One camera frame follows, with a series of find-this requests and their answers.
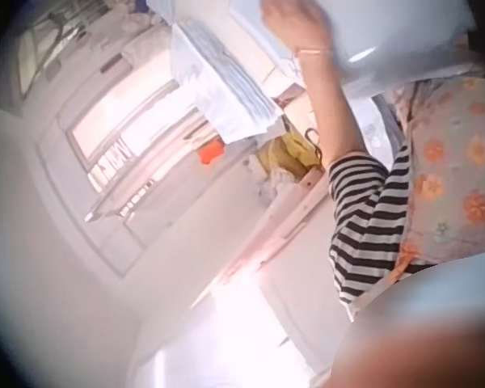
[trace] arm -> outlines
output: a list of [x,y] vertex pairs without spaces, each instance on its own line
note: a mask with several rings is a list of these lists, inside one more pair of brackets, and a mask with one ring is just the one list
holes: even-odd
[[262,0],[264,21],[297,54],[323,152],[323,164],[359,151],[363,136],[341,89],[332,57],[332,38],[312,0]]

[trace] floral apron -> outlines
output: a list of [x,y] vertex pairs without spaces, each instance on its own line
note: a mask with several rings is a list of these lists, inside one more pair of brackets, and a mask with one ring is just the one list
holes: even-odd
[[416,82],[386,100],[411,150],[407,223],[394,271],[352,304],[351,316],[403,279],[412,263],[485,252],[485,79]]

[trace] stack of papers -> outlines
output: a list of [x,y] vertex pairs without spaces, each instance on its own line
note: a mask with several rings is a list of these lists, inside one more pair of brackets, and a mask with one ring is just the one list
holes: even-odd
[[200,22],[173,25],[171,68],[226,144],[266,133],[283,114]]

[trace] bracelet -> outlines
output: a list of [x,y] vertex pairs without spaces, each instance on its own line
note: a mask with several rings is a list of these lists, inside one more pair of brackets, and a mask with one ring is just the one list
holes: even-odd
[[322,54],[331,54],[333,50],[331,48],[300,48],[295,52],[295,57],[299,57],[301,54],[306,55],[322,55]]

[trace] striped shirt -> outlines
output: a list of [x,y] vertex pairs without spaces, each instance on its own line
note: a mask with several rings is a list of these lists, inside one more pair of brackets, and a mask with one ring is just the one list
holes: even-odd
[[[344,304],[351,304],[394,269],[406,224],[409,169],[405,145],[390,172],[366,154],[344,157],[329,171],[336,205],[329,256]],[[412,264],[406,273],[427,267]]]

